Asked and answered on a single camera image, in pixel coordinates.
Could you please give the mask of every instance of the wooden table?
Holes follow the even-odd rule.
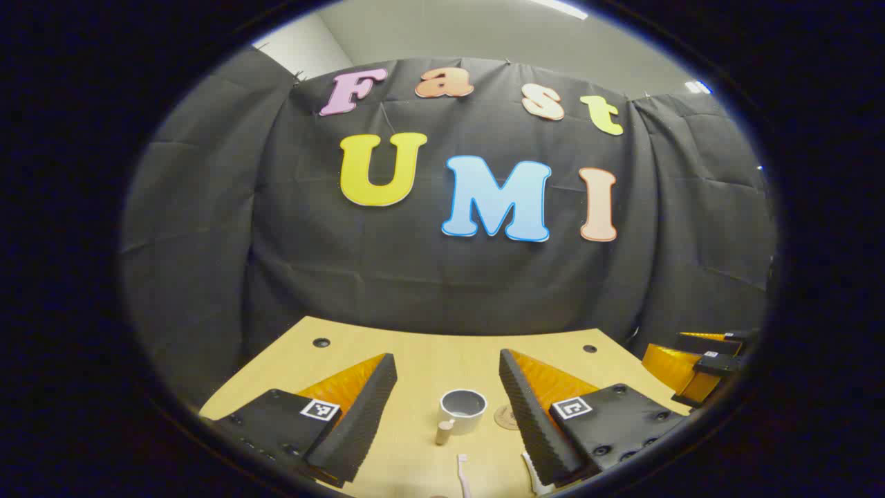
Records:
[[[327,338],[328,347],[315,347]],[[595,346],[593,354],[583,350]],[[495,423],[509,404],[498,377],[503,348],[555,366],[597,387],[624,383],[680,413],[673,390],[639,360],[599,330],[531,336],[443,336],[385,331],[305,317],[227,381],[200,410],[217,420],[268,389],[297,393],[340,370],[382,353],[392,353],[398,380],[381,417],[372,448],[344,493],[357,498],[458,498],[457,454],[468,456],[465,471],[476,498],[534,496],[519,431]],[[434,443],[439,398],[451,389],[482,393],[489,402],[479,427]]]

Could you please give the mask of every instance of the cork coaster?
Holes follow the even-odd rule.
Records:
[[[505,429],[511,431],[519,430],[519,427],[516,425],[516,418],[513,416],[513,409],[510,408],[510,405],[504,405],[495,411],[495,422]]]

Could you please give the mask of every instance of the letter m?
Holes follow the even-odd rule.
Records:
[[[473,206],[486,233],[494,236],[507,213],[513,221],[504,229],[513,240],[543,242],[550,238],[544,226],[544,185],[550,167],[540,162],[521,161],[511,171],[503,187],[498,187],[489,165],[477,156],[455,156],[446,162],[455,172],[451,217],[442,232],[456,237],[472,237],[479,227],[471,220]]]

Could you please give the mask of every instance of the black fabric backdrop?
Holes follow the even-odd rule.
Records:
[[[474,92],[417,97],[420,76],[443,66],[469,71]],[[378,67],[388,78],[354,111],[318,116],[337,74]],[[528,82],[559,93],[562,121],[523,109]],[[121,248],[132,318],[192,407],[304,315],[444,334],[599,328],[640,357],[679,331],[759,325],[773,223],[750,145],[711,97],[627,101],[476,58],[388,61],[293,83],[260,51],[235,55],[173,111],[133,182]],[[623,135],[593,125],[585,95],[619,109]],[[370,179],[384,184],[400,132],[427,136],[409,196],[388,207],[346,199],[341,140],[381,137]],[[454,187],[445,161],[462,154],[483,157],[499,183],[521,160],[550,166],[550,239],[443,234]],[[582,167],[617,177],[614,241],[579,234]]]

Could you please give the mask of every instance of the white toothbrush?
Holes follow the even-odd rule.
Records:
[[[532,477],[532,491],[534,491],[535,494],[547,494],[556,489],[552,484],[548,484],[547,486],[541,484],[541,480],[538,478],[538,472],[535,470],[535,466],[532,464],[532,459],[528,457],[527,452],[522,452],[522,459],[526,461],[528,475]]]
[[[471,498],[470,487],[467,485],[467,476],[464,475],[463,463],[466,461],[467,461],[466,454],[464,454],[464,453],[458,454],[458,479],[461,479],[461,493],[464,495],[464,498]]]

